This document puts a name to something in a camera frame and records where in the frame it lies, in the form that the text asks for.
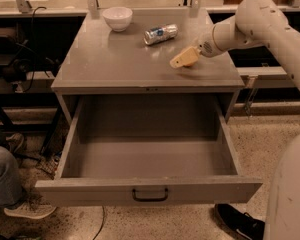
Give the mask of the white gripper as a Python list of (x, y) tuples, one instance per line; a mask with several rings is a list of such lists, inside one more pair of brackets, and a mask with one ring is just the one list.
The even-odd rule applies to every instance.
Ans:
[(220, 50), (216, 46), (211, 33), (204, 33), (198, 36), (195, 40), (195, 44), (198, 48), (189, 46), (183, 49), (170, 60), (170, 66), (172, 68), (181, 68), (187, 63), (197, 62), (200, 57), (200, 52), (203, 56), (208, 58), (212, 58), (220, 54)]

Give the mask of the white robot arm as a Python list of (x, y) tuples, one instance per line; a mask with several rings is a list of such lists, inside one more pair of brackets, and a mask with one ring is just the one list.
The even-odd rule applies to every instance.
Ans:
[[(203, 31), (171, 61), (191, 66), (201, 55), (265, 46), (300, 91), (300, 32), (272, 0), (243, 0), (235, 15)], [(275, 170), (263, 240), (300, 240), (300, 135), (283, 152)]]

